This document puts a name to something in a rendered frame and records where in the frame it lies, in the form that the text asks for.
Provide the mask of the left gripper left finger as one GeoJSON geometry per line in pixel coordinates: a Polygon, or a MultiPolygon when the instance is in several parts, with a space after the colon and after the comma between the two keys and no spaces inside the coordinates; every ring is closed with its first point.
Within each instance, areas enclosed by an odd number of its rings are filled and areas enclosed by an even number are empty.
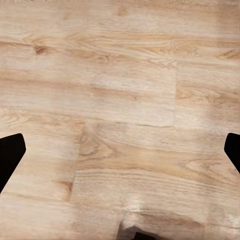
{"type": "Polygon", "coordinates": [[[0,138],[0,193],[26,153],[22,133],[0,138]]]}

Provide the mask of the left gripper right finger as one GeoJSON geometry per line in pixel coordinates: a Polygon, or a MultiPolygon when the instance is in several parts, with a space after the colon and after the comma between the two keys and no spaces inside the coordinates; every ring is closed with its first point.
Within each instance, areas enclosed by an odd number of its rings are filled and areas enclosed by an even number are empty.
{"type": "Polygon", "coordinates": [[[228,133],[224,151],[232,161],[238,172],[240,173],[240,135],[235,133],[228,133]]]}

